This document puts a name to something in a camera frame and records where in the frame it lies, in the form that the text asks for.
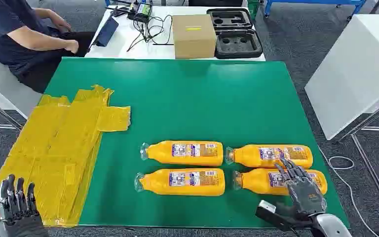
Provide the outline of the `person's left hand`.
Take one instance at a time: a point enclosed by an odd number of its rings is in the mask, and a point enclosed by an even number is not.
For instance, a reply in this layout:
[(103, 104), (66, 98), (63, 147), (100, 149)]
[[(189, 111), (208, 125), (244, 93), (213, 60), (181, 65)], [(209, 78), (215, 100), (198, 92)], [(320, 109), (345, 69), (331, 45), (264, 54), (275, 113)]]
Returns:
[(53, 25), (61, 32), (71, 32), (71, 25), (60, 15), (55, 12), (51, 12), (49, 19), (53, 23)]

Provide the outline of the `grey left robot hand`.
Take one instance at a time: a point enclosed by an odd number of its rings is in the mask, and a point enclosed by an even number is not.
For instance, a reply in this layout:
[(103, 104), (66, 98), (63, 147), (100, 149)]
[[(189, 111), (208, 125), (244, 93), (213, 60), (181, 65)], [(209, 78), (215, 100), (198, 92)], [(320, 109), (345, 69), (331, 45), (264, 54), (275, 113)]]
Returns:
[(35, 184), (28, 185), (24, 192), (24, 178), (15, 175), (2, 180), (0, 185), (0, 236), (1, 237), (47, 237), (37, 209)]

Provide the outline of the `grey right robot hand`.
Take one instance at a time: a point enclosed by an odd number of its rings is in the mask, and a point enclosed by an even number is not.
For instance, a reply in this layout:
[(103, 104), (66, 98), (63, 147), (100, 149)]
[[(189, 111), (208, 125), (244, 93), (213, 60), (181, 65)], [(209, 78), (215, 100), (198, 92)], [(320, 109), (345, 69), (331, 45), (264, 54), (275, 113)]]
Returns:
[(275, 167), (282, 176), (284, 187), (292, 200), (292, 205), (276, 204), (276, 213), (285, 220), (299, 224), (310, 222), (313, 215), (326, 212), (327, 203), (318, 185), (306, 170), (290, 160), (282, 159), (283, 165)]

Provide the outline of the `person's right hand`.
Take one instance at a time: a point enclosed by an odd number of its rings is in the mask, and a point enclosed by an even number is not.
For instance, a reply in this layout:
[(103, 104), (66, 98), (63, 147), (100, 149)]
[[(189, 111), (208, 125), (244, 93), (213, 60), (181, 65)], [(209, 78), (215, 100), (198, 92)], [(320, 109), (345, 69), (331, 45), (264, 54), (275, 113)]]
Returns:
[(76, 54), (78, 52), (78, 49), (79, 49), (79, 43), (76, 41), (76, 40), (64, 40), (64, 43), (65, 43), (65, 47), (64, 49), (66, 51), (69, 51), (73, 54)]

